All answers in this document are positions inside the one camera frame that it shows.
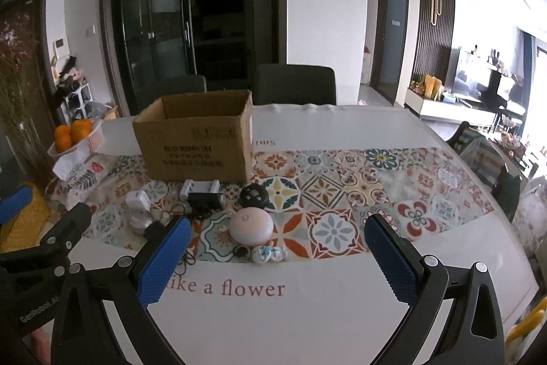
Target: floral tile pattern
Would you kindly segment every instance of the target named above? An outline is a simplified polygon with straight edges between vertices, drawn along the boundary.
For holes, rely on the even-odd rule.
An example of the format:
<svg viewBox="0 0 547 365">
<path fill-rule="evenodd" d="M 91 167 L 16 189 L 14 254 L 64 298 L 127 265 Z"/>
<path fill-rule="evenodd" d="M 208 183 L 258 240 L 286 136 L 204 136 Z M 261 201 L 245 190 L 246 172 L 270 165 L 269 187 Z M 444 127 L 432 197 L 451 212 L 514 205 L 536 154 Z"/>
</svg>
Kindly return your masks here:
<svg viewBox="0 0 547 365">
<path fill-rule="evenodd" d="M 382 184 L 378 181 L 377 173 L 370 168 L 365 167 L 360 172 L 342 169 L 340 178 L 352 207 L 389 201 Z"/>
<path fill-rule="evenodd" d="M 427 205 L 421 200 L 409 200 L 395 203 L 399 234 L 410 241 L 416 241 L 424 234 L 440 232 L 440 223 L 428 213 Z"/>
<path fill-rule="evenodd" d="M 350 256 L 364 252 L 350 209 L 306 212 L 314 258 Z"/>
<path fill-rule="evenodd" d="M 230 261 L 237 244 L 224 230 L 230 222 L 230 214 L 214 214 L 202 224 L 198 244 L 198 260 Z"/>
<path fill-rule="evenodd" d="M 399 158 L 397 155 L 386 149 L 367 149 L 365 150 L 365 155 L 366 160 L 376 169 L 390 171 L 392 169 L 397 169 L 399 166 Z"/>
<path fill-rule="evenodd" d="M 359 172 L 365 167 L 364 150 L 340 150 L 335 156 L 336 170 Z"/>
<path fill-rule="evenodd" d="M 299 205 L 302 209 L 317 211 L 348 207 L 344 187 L 339 181 L 321 175 L 310 177 L 304 183 L 299 182 L 299 186 L 302 191 Z"/>
<path fill-rule="evenodd" d="M 270 177 L 259 180 L 259 183 L 266 187 L 270 195 L 270 202 L 266 206 L 267 211 L 281 212 L 297 206 L 300 189 L 290 178 Z"/>
<path fill-rule="evenodd" d="M 78 184 L 93 213 L 85 236 L 139 250 L 145 240 L 126 224 L 127 193 L 146 191 L 152 216 L 161 222 L 187 215 L 190 208 L 178 196 L 182 182 L 151 180 L 143 157 L 111 158 L 105 163 L 97 155 L 86 164 L 89 168 L 75 169 L 70 182 L 55 187 L 52 199 L 62 211 Z M 93 184 L 86 180 L 89 169 L 98 171 Z M 269 193 L 271 240 L 286 247 L 289 261 L 364 252 L 363 227 L 375 213 L 401 237 L 415 241 L 493 211 L 492 198 L 471 180 L 461 161 L 435 148 L 257 152 L 250 174 Z M 249 261 L 234 256 L 236 245 L 225 230 L 239 208 L 243 186 L 222 184 L 225 212 L 192 221 L 189 252 L 198 260 Z"/>
<path fill-rule="evenodd" d="M 288 177 L 296 175 L 293 152 L 256 152 L 253 157 L 253 171 L 259 178 Z"/>
<path fill-rule="evenodd" d="M 391 228 L 399 233 L 399 220 L 397 219 L 397 212 L 393 208 L 394 203 L 386 203 L 385 205 L 354 207 L 352 209 L 353 216 L 359 225 L 359 232 L 364 239 L 364 228 L 368 217 L 374 214 L 380 214 L 384 220 L 389 223 Z"/>
<path fill-rule="evenodd" d="M 278 212 L 271 214 L 274 224 L 274 246 L 286 246 L 289 260 L 312 258 L 306 216 L 303 212 Z"/>
</svg>

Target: curtain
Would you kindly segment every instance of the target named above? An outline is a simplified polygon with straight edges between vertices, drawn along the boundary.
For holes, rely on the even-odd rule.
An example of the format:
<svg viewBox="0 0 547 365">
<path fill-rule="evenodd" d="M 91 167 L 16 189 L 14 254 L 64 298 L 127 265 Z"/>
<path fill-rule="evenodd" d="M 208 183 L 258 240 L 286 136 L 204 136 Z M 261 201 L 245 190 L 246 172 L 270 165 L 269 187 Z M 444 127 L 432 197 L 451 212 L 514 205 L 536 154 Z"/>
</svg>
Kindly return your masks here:
<svg viewBox="0 0 547 365">
<path fill-rule="evenodd" d="M 518 136 L 522 136 L 524 133 L 524 127 L 526 127 L 526 118 L 528 116 L 528 106 L 530 104 L 530 91 L 532 89 L 532 79 L 535 69 L 535 37 L 525 31 L 522 32 L 523 46 L 522 46 L 522 106 L 526 110 L 524 117 L 522 118 L 522 125 L 517 132 Z"/>
</svg>

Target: white charger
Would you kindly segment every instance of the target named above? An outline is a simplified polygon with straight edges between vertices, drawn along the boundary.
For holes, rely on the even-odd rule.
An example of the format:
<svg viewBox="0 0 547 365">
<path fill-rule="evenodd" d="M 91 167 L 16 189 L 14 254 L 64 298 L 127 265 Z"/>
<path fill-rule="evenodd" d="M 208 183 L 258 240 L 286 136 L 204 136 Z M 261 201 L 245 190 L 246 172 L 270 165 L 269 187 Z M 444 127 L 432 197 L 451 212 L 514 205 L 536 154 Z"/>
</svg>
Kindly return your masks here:
<svg viewBox="0 0 547 365">
<path fill-rule="evenodd" d="M 143 190 L 132 191 L 125 197 L 125 204 L 129 208 L 128 224 L 136 234 L 143 235 L 147 227 L 154 222 L 150 212 L 150 198 Z"/>
</svg>

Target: glass cabinet door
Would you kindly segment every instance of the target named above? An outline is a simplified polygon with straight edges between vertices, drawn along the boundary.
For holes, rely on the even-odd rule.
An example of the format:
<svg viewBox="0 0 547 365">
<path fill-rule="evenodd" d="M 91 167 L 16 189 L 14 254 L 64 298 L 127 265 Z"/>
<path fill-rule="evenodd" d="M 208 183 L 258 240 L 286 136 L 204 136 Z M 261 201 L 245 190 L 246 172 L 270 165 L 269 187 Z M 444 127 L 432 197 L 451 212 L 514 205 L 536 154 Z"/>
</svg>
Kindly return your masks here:
<svg viewBox="0 0 547 365">
<path fill-rule="evenodd" d="M 118 59 L 126 60 L 121 61 L 120 74 L 130 112 L 136 114 L 147 105 L 147 88 L 193 71 L 188 64 L 181 0 L 119 1 L 124 48 L 118 49 Z"/>
<path fill-rule="evenodd" d="M 150 0 L 150 19 L 154 35 L 151 43 L 157 59 L 157 80 L 189 75 L 181 0 Z"/>
</svg>

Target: dining table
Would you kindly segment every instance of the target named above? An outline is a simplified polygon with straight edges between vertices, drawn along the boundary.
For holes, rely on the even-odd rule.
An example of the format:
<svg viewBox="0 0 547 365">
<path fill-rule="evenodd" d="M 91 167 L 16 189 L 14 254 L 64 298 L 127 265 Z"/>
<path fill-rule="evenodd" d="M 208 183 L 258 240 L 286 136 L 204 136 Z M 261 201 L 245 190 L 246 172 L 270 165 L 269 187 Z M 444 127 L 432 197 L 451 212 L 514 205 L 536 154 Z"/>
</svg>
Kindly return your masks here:
<svg viewBox="0 0 547 365">
<path fill-rule="evenodd" d="M 222 183 L 226 209 L 192 222 L 196 263 L 177 267 L 148 307 L 186 364 L 370 363 L 408 310 L 364 243 L 372 214 L 444 265 L 486 264 L 505 334 L 532 301 L 538 285 L 503 211 L 408 110 L 272 104 L 253 107 L 251 128 L 249 182 L 268 191 L 272 241 L 287 258 L 257 265 L 234 255 L 225 228 L 245 185 Z M 126 223 L 130 191 L 146 191 L 160 221 L 188 212 L 182 182 L 148 177 L 131 117 L 105 121 L 102 131 L 98 153 L 52 194 L 62 206 L 91 207 L 91 226 L 69 255 L 86 269 L 143 246 Z M 450 304 L 443 302 L 415 363 L 435 348 Z M 113 305 L 107 312 L 127 360 L 140 363 Z"/>
</svg>

